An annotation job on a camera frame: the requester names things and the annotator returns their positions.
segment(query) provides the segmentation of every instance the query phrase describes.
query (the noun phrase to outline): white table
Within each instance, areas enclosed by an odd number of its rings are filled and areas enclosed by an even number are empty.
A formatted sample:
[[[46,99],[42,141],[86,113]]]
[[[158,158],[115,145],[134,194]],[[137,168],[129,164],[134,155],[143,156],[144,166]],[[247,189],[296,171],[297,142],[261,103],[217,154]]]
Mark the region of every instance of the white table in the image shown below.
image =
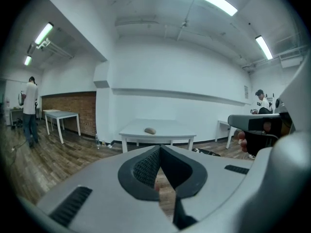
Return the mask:
[[[217,129],[216,129],[216,136],[215,136],[215,142],[217,142],[217,140],[218,140],[219,129],[220,129],[220,125],[221,125],[221,124],[230,126],[230,125],[228,124],[228,122],[222,121],[222,120],[218,120]],[[235,132],[236,130],[237,130],[237,128],[230,127],[230,133],[229,133],[229,137],[228,137],[228,142],[227,142],[227,146],[225,147],[226,149],[229,148],[230,142],[231,142],[231,138],[232,138],[232,136],[234,135],[234,132]]]
[[[63,126],[63,130],[64,130],[65,129],[64,119],[69,118],[69,117],[76,117],[77,118],[78,134],[81,135],[80,124],[79,124],[79,114],[78,113],[68,112],[68,111],[58,111],[58,110],[44,110],[44,115],[45,115],[45,123],[47,125],[48,135],[50,135],[50,131],[49,131],[49,124],[48,124],[48,118],[47,117],[51,118],[51,124],[52,124],[52,118],[56,119],[58,134],[59,134],[60,142],[62,144],[64,144],[64,141],[63,141],[63,136],[62,136],[62,132],[60,129],[59,120],[62,120],[62,126]]]
[[[40,110],[40,108],[39,108],[39,107],[37,107],[37,109],[36,109],[36,113],[37,113],[37,110],[39,111],[39,117],[40,117],[40,120],[41,120],[41,110]],[[10,109],[10,119],[11,119],[11,125],[13,125],[13,117],[12,117],[12,112],[17,112],[17,111],[22,112],[22,111],[23,111],[23,109],[22,109],[22,108],[20,108],[20,109]]]
[[[155,134],[149,134],[144,131],[145,128],[155,129]],[[156,119],[135,119],[130,122],[119,133],[122,138],[122,151],[127,152],[127,139],[136,140],[138,146],[138,140],[170,140],[173,145],[174,140],[188,141],[188,149],[192,149],[193,140],[196,134],[187,127],[175,120],[156,120]]]

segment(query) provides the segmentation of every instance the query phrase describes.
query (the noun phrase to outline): hand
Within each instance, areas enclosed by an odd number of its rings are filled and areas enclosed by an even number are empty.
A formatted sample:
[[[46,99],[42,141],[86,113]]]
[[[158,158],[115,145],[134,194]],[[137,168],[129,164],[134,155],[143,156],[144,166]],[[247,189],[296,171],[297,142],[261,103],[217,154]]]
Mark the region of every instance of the hand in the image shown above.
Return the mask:
[[[271,130],[271,122],[265,122],[265,123],[263,124],[263,130],[264,130],[266,133],[270,132],[270,130]],[[240,140],[242,140],[242,142],[241,142],[242,151],[246,153],[246,152],[247,152],[247,140],[245,139],[245,133],[244,133],[244,131],[241,131],[241,132],[238,134],[238,138],[239,138]]]

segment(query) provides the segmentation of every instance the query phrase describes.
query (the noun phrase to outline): jeans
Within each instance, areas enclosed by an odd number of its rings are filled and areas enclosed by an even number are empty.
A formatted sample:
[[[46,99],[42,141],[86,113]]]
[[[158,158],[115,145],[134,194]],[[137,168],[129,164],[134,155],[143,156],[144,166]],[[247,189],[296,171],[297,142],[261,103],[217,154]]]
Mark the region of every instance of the jeans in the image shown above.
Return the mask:
[[[35,122],[35,114],[33,115],[23,114],[23,127],[24,127],[24,132],[25,132],[25,136],[26,136],[28,143],[31,143],[30,130],[29,130],[30,127],[31,127],[34,140],[35,142],[37,142],[38,133],[37,133],[37,124]]]

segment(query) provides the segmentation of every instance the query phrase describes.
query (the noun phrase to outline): plastic bottle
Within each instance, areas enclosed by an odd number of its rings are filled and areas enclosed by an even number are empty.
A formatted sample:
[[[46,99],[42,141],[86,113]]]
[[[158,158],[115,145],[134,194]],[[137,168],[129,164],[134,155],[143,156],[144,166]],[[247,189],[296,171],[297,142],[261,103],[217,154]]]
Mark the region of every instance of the plastic bottle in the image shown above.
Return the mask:
[[[95,141],[96,141],[97,149],[99,149],[99,139],[98,139],[98,135],[97,134],[95,135]]]

